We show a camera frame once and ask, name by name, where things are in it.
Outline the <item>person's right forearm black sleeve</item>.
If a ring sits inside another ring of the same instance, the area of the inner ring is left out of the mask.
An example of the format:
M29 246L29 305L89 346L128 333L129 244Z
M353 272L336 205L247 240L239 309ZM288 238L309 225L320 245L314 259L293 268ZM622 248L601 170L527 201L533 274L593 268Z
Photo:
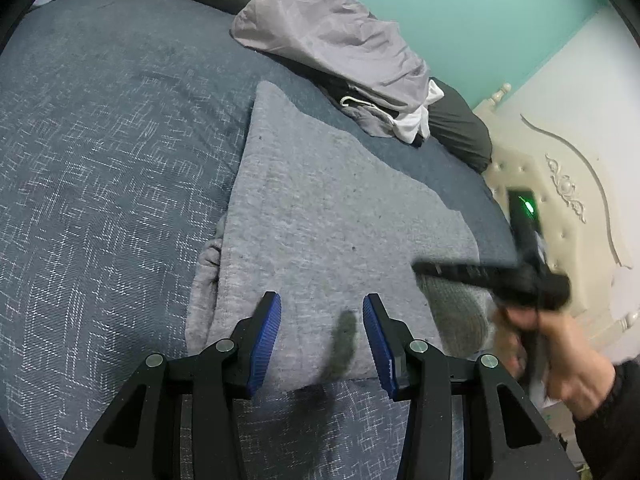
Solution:
M638 479L639 363L616 364L608 397L586 420L575 419L576 439L593 479Z

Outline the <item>person's right hand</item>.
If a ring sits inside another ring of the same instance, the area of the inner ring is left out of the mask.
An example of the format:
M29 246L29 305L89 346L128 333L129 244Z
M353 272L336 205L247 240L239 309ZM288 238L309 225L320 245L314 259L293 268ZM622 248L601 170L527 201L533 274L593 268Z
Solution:
M610 360L590 347L574 318L561 312L505 307L494 313L494 352L518 378L527 361L521 336L536 332L548 342L547 390L562 401L574 417L585 420L597 411L615 382Z

